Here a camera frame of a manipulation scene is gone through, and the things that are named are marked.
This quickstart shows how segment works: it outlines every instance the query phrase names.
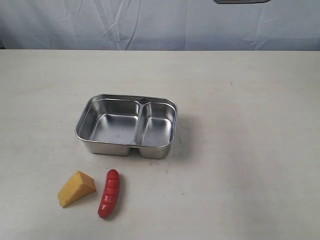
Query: white cloth backdrop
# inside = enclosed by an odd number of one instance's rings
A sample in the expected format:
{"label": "white cloth backdrop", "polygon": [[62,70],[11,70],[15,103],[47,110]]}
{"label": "white cloth backdrop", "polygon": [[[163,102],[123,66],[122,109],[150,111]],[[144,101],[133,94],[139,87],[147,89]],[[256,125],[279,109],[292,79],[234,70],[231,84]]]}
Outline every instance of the white cloth backdrop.
{"label": "white cloth backdrop", "polygon": [[320,0],[1,0],[8,49],[319,50]]}

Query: table surface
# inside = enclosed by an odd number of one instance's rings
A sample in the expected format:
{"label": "table surface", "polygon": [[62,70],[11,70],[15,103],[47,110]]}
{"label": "table surface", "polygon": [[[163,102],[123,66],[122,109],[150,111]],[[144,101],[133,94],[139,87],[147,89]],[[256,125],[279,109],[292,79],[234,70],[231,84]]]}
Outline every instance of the table surface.
{"label": "table surface", "polygon": [[[319,76],[320,52],[0,50],[1,239],[318,240]],[[88,152],[74,129],[100,93],[175,101],[169,155]],[[97,192],[63,209],[77,170]]]}

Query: red sausage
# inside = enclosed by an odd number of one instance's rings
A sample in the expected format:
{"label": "red sausage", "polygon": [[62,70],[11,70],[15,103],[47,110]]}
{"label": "red sausage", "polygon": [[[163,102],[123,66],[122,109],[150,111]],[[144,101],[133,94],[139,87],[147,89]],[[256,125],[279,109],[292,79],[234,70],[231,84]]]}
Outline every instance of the red sausage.
{"label": "red sausage", "polygon": [[117,170],[110,170],[106,174],[105,189],[98,209],[100,218],[108,217],[115,209],[120,191],[120,176]]}

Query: metal lunch box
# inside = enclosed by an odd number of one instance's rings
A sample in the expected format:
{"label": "metal lunch box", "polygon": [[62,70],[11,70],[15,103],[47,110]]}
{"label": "metal lunch box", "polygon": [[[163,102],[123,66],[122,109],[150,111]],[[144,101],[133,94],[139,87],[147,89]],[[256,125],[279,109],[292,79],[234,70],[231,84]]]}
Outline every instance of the metal lunch box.
{"label": "metal lunch box", "polygon": [[162,159],[177,128],[177,105],[168,99],[100,94],[86,104],[76,136],[95,154],[127,156],[137,148],[144,158]]}

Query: cheese wedge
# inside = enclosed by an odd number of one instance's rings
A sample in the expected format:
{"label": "cheese wedge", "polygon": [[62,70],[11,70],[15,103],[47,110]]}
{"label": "cheese wedge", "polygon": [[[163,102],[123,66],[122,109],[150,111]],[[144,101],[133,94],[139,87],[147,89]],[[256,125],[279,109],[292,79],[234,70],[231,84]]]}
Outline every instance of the cheese wedge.
{"label": "cheese wedge", "polygon": [[58,193],[58,199],[64,208],[95,191],[94,180],[83,172],[76,171]]}

